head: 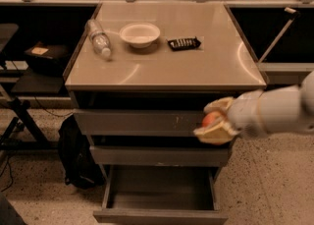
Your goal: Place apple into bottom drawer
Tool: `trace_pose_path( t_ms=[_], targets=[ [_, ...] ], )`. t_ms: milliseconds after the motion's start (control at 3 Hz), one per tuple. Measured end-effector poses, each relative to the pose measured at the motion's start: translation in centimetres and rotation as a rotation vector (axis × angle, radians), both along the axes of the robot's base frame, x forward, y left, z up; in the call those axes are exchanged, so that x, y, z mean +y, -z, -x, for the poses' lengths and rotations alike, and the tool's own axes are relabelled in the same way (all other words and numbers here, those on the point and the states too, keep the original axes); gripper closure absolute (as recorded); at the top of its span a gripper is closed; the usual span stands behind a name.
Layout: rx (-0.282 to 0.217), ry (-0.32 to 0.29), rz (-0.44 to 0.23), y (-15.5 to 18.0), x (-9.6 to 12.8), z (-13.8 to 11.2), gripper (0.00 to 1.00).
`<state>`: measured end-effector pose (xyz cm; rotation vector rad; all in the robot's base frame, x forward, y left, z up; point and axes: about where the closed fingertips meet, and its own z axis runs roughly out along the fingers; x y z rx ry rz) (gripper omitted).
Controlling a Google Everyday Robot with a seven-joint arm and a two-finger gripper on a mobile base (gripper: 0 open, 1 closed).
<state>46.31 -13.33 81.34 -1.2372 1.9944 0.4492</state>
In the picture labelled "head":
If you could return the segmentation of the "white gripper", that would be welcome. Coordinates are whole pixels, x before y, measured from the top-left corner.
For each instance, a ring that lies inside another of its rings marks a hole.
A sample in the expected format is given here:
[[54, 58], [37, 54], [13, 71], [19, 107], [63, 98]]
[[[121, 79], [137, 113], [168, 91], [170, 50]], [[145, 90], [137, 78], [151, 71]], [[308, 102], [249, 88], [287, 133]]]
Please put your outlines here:
[[221, 145], [231, 141], [235, 136], [243, 139], [265, 138], [267, 132], [259, 114], [259, 100], [263, 91], [258, 89], [246, 92], [238, 98], [224, 97], [208, 103], [203, 111], [206, 114], [220, 112], [227, 114], [228, 120], [223, 118], [216, 125], [203, 127], [193, 131], [194, 135], [203, 143]]

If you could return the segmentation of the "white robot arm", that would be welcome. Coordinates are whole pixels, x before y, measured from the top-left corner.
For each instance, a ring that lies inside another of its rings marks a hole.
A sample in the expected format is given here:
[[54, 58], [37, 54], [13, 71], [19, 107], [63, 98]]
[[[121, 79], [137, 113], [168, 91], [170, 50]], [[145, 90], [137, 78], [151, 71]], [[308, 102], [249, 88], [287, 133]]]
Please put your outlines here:
[[254, 140], [280, 133], [312, 134], [314, 72], [301, 85], [215, 100], [204, 107], [204, 113], [202, 126], [193, 133], [201, 142], [215, 145], [236, 137]]

